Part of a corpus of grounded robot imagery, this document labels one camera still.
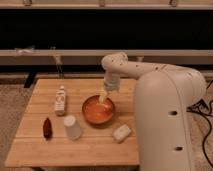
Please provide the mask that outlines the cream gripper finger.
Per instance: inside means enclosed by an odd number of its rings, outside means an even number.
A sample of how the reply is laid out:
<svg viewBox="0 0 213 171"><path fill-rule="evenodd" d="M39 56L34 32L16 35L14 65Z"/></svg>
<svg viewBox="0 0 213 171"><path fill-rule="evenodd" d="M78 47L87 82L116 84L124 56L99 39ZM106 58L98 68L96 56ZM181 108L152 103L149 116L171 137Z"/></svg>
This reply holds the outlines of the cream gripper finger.
<svg viewBox="0 0 213 171"><path fill-rule="evenodd" d="M108 94L109 94L108 91L102 88L100 91L99 102L103 103L108 97Z"/></svg>

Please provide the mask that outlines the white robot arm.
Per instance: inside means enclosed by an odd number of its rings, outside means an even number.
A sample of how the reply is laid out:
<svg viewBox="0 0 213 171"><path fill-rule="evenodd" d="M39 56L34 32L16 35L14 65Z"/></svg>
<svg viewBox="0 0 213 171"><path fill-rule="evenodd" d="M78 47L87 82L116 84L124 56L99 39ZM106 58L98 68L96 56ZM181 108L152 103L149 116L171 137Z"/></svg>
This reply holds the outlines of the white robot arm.
<svg viewBox="0 0 213 171"><path fill-rule="evenodd" d="M188 67L133 62L123 52L105 56L101 64L106 91L119 88L122 74L136 80L140 171L196 171L186 112L205 95L204 76Z"/></svg>

